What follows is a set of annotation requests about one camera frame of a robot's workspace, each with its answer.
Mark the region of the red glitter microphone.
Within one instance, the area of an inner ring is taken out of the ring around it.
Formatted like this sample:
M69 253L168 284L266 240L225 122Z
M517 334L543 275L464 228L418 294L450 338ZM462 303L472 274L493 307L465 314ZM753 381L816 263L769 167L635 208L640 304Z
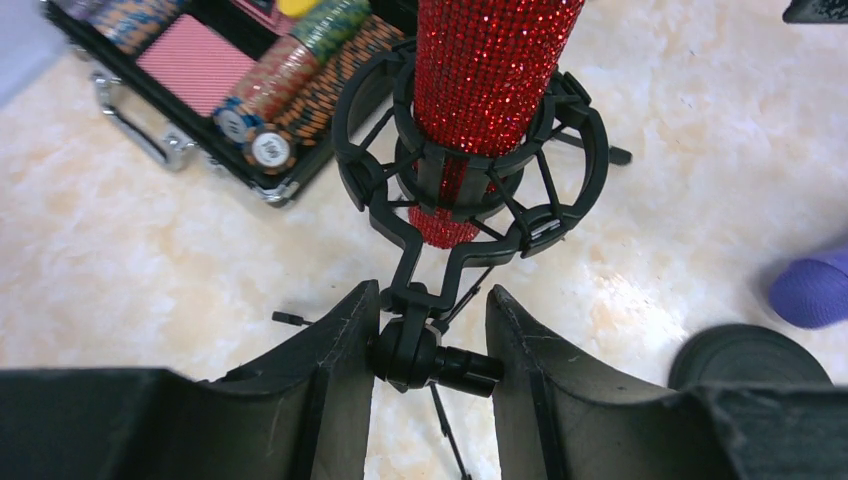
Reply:
M456 207L491 189L466 155L492 160L512 152L527 131L584 4L581 1L422 1L413 118L422 135L446 148L417 163L418 186L437 202L409 209L424 241L442 249L473 240Z

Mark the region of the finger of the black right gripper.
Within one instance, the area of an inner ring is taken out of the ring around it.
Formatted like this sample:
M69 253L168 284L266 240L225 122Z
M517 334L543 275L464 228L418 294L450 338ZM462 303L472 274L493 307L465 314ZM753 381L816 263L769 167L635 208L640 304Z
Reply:
M791 0L782 14L787 24L846 24L847 0Z

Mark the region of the black tripod stand with pop filter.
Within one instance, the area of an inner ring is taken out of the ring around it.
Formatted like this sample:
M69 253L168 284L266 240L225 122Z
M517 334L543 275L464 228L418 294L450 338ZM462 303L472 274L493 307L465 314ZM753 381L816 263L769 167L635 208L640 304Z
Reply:
M427 138L415 124L416 43L406 40L361 67L337 106L332 141L343 184L371 226L402 255L380 295L391 321L369 343L372 371L400 392L447 387L488 397L503 375L489 356L442 343L453 320L480 291L461 292L467 268L488 275L514 257L536 255L573 230L597 202L608 169L631 163L612 146L589 94L569 73L554 73L521 142L502 156L461 152ZM362 84L389 80L396 126L394 159L369 150L375 126L353 143L348 118Z

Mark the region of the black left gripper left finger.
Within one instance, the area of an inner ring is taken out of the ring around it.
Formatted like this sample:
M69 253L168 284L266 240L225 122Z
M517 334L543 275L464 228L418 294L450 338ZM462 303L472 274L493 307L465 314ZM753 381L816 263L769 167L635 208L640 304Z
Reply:
M375 281L215 381L164 368L1 374L5 479L360 479Z

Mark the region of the purple toy microphone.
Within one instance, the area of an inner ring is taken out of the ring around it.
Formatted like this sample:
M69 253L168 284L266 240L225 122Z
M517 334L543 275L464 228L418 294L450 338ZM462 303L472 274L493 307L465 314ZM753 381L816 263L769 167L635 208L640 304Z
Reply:
M775 313L803 329L847 320L847 245L792 261L768 291Z

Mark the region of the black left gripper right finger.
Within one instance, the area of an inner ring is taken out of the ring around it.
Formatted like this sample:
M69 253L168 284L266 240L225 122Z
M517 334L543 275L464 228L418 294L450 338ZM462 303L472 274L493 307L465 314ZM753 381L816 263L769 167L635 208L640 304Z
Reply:
M487 298L505 479L843 479L847 389L709 382L673 390L617 370L529 314Z

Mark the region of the black round base microphone stand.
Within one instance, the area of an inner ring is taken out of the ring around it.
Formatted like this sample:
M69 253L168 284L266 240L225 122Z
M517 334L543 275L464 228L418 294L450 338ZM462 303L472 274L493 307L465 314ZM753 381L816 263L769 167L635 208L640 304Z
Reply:
M673 390L709 382L830 384L832 380L818 360L789 337L761 326L724 324L687 340L667 377Z

